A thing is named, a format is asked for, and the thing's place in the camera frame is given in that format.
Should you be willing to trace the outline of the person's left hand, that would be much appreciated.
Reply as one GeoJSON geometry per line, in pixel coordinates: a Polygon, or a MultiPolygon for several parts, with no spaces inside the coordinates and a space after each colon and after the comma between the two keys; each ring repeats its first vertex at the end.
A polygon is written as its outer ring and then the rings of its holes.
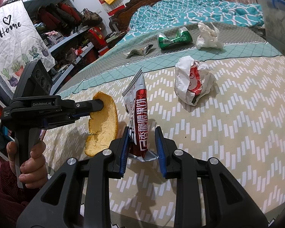
{"type": "Polygon", "coordinates": [[[43,155],[46,145],[39,141],[30,151],[30,158],[20,166],[21,175],[18,180],[26,188],[41,188],[48,181],[46,160],[43,155]]]}

